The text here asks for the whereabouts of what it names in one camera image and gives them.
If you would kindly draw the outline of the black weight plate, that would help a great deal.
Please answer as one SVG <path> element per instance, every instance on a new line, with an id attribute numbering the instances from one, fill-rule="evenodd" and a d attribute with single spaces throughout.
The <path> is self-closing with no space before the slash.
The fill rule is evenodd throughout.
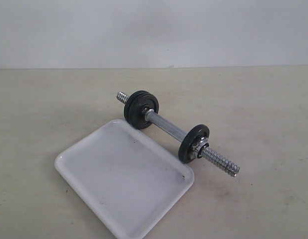
<path id="1" fill-rule="evenodd" d="M 209 138 L 209 128 L 204 124 L 196 125 L 186 134 L 178 150 L 178 158 L 183 164 L 188 164 L 194 159 L 190 156 L 193 144 L 202 137 Z"/>
<path id="2" fill-rule="evenodd" d="M 132 115 L 132 110 L 131 110 L 131 106 L 132 106 L 132 103 L 135 101 L 135 99 L 140 96 L 140 95 L 144 95 L 144 94 L 148 94 L 147 91 L 144 91 L 144 90 L 138 90 L 134 93 L 132 93 L 128 99 L 126 100 L 125 102 L 125 106 L 124 106 L 124 117 L 125 117 L 125 120 L 129 123 L 129 124 L 132 124 L 132 120 L 130 119 L 130 116 L 133 116 Z"/>
<path id="3" fill-rule="evenodd" d="M 159 103 L 153 94 L 148 93 L 138 96 L 132 103 L 131 110 L 133 115 L 130 116 L 131 126 L 135 129 L 145 129 L 151 125 L 150 121 L 145 120 L 146 112 L 154 110 L 155 113 L 158 113 Z"/>

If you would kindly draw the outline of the chrome star collar nut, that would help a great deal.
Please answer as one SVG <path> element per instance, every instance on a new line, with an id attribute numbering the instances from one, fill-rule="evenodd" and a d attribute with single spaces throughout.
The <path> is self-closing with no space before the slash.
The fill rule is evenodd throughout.
<path id="1" fill-rule="evenodd" d="M 202 151 L 208 146 L 208 138 L 205 136 L 199 136 L 191 146 L 190 159 L 201 158 Z"/>

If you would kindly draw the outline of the white plastic tray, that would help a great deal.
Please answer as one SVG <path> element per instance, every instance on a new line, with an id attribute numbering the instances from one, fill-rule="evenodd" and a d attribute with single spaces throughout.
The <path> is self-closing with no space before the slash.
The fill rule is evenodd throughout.
<path id="1" fill-rule="evenodd" d="M 142 239 L 187 192 L 193 170 L 125 120 L 60 153 L 55 169 L 118 239 Z"/>

